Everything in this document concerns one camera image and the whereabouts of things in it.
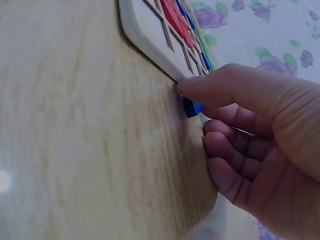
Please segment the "fabric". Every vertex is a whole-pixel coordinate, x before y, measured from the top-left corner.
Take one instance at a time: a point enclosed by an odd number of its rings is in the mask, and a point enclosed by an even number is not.
[[[239,63],[320,82],[319,0],[189,0],[216,68]],[[218,197],[191,240],[280,240]]]

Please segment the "light wood surface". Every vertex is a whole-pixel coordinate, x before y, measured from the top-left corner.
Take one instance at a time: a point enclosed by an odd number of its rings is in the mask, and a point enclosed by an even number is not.
[[[206,159],[115,0],[0,1],[1,240],[182,239],[215,204]]]

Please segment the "red puzzle piece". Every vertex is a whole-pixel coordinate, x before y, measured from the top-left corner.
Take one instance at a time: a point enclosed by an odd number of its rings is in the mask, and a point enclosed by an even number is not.
[[[192,48],[194,46],[194,42],[188,30],[189,28],[186,20],[176,5],[176,0],[161,0],[161,4],[165,18],[169,21],[179,36],[184,39],[185,44],[189,48]]]
[[[191,33],[189,32],[189,27],[188,24],[186,23],[185,19],[183,18],[180,20],[180,23],[182,25],[183,31],[184,31],[184,41],[185,44],[189,47],[192,48],[194,46],[194,41],[192,39]]]
[[[176,6],[173,5],[174,2],[171,0],[161,0],[162,8],[164,11],[165,18],[169,21],[172,25],[174,30],[179,34],[181,38],[185,37],[185,31],[179,21],[179,17],[176,12]]]

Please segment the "puzzle board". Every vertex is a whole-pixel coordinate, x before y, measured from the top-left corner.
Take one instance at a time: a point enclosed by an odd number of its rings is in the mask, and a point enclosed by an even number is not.
[[[175,81],[214,70],[185,0],[119,0],[124,33]]]

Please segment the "blue block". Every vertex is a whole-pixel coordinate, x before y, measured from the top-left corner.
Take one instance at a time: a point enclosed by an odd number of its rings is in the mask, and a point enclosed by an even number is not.
[[[203,58],[203,61],[204,61],[206,69],[210,70],[211,69],[211,63],[209,62],[207,56],[203,52],[201,53],[201,56]]]
[[[190,26],[192,29],[196,29],[196,24],[195,22],[192,20],[192,18],[189,16],[189,15],[186,15],[186,17],[188,18],[189,20],[189,23],[190,23]]]
[[[204,108],[202,104],[191,101],[185,97],[183,97],[183,105],[188,119],[197,116]]]
[[[176,0],[176,4],[178,5],[178,8],[180,10],[180,13],[185,16],[188,15],[187,11],[185,10],[184,6],[182,6],[182,4],[180,3],[179,0]]]

